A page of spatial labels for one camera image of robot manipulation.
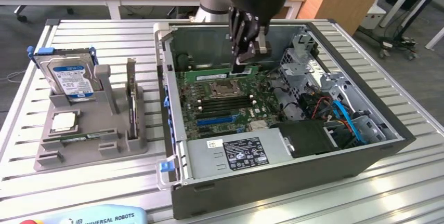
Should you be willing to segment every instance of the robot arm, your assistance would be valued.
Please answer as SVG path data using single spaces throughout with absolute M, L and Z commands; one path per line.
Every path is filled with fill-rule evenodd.
M 265 41 L 269 21 L 284 7 L 285 0 L 230 0 L 229 32 L 234 55 L 233 73 L 244 71 L 242 63 L 252 57 L 269 56 Z

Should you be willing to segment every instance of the desk leg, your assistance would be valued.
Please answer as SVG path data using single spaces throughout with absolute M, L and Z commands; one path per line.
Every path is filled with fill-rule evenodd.
M 120 11 L 118 11 L 118 6 L 120 6 L 120 1 L 106 1 L 108 5 L 108 10 L 109 10 L 109 16 L 112 20 L 120 20 Z
M 285 16 L 286 20 L 296 19 L 301 4 L 302 4 L 302 2 L 298 2 L 298 1 L 292 2 L 292 5 L 289 6 L 286 16 Z
M 388 12 L 388 14 L 385 15 L 385 18 L 382 19 L 381 23 L 380 23 L 380 27 L 385 27 L 388 25 L 389 20 L 393 18 L 397 10 L 400 10 L 401 5 L 404 4 L 405 0 L 397 0 L 396 4 L 393 5 L 393 7 L 390 8 L 390 11 Z
M 418 8 L 422 6 L 426 0 L 421 0 L 417 6 L 414 7 L 413 11 L 408 14 L 408 17 L 404 19 L 401 26 L 405 27 L 406 22 L 409 21 L 413 14 L 416 14 Z
M 444 37 L 444 28 L 441 29 L 441 31 L 438 31 L 438 33 L 434 35 L 434 37 L 432 38 L 430 42 L 428 42 L 428 44 L 425 45 L 425 48 L 428 50 L 433 49 L 433 46 L 436 45 L 436 43 L 441 40 L 441 38 Z

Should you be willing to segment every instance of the blue latch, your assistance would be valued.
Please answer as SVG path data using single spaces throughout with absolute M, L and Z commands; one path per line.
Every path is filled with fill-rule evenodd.
M 92 63 L 93 63 L 94 65 L 98 64 L 96 53 L 97 53 L 96 48 L 89 47 L 89 55 L 90 55 L 90 57 L 92 57 Z
M 41 47 L 37 51 L 38 55 L 48 55 L 54 53 L 54 48 L 53 47 Z
M 40 69 L 36 59 L 33 58 L 33 46 L 28 46 L 26 52 L 28 52 L 28 58 L 32 60 L 32 62 L 36 64 L 36 67 Z
M 169 99 L 168 99 L 168 96 L 165 97 L 165 100 L 164 100 L 164 107 L 169 107 Z
M 160 163 L 160 172 L 169 172 L 174 170 L 174 161 L 161 162 Z

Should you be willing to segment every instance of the aluminum extrusion table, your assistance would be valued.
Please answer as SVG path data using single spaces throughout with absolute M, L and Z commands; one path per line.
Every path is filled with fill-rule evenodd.
M 0 132 L 0 222 L 17 223 L 97 204 L 140 206 L 149 222 L 158 223 L 442 222 L 442 127 L 338 25 L 325 20 L 313 23 L 417 140 L 354 178 L 190 219 L 172 219 L 169 192 L 158 191 L 154 175 L 154 162 L 165 156 L 152 34 L 156 21 L 161 20 L 61 20 L 45 26 L 37 47 L 93 45 L 98 62 L 112 65 L 113 87 L 124 86 L 126 58 L 137 59 L 149 151 L 84 167 L 34 172 L 49 89 L 30 64 Z M 320 58 L 330 70 L 337 69 L 324 51 Z

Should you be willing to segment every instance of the gray carpet floor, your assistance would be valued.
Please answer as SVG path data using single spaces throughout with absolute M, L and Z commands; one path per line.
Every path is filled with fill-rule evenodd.
M 380 6 L 389 10 L 390 6 L 380 1 Z M 0 49 L 2 50 L 0 65 L 0 126 L 8 114 L 8 110 L 13 101 L 18 83 L 6 82 L 6 75 L 26 68 L 29 60 L 26 58 L 25 49 L 30 45 L 36 45 L 41 30 L 44 28 L 45 19 L 108 19 L 108 9 L 100 6 L 76 6 L 74 14 L 68 15 L 65 7 L 57 6 L 29 6 L 22 11 L 22 15 L 28 17 L 28 22 L 21 23 L 16 20 L 12 11 L 14 6 L 0 6 Z M 124 19 L 161 19 L 170 7 L 121 7 L 121 15 Z M 392 36 L 397 24 L 402 17 L 386 29 L 377 28 L 374 32 L 378 35 Z M 444 10 L 428 5 L 420 17 L 416 19 L 405 36 L 412 37 L 417 42 L 418 58 L 408 61 L 406 52 L 393 50 L 390 57 L 378 58 L 380 46 L 362 33 L 356 32 L 353 35 L 357 43 L 364 47 L 366 52 L 374 57 L 382 68 L 388 71 L 400 85 L 412 94 L 418 103 L 428 110 L 437 121 L 444 124 L 444 106 L 441 99 L 444 97 L 444 46 L 440 42 L 434 51 L 424 48 L 433 35 L 444 27 Z

